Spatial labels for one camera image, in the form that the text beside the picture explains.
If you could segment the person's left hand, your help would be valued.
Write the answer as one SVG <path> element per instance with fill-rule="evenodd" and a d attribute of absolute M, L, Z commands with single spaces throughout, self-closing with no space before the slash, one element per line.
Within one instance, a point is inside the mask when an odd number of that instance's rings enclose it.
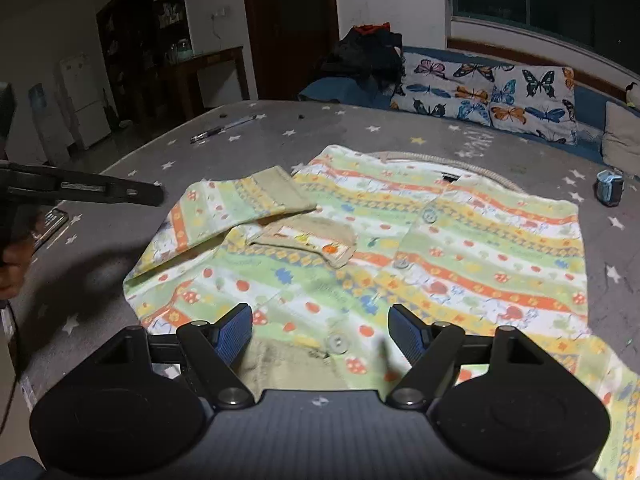
<path fill-rule="evenodd" d="M 35 251 L 32 234 L 9 245 L 1 256 L 0 299 L 9 300 L 18 295 Z"/>

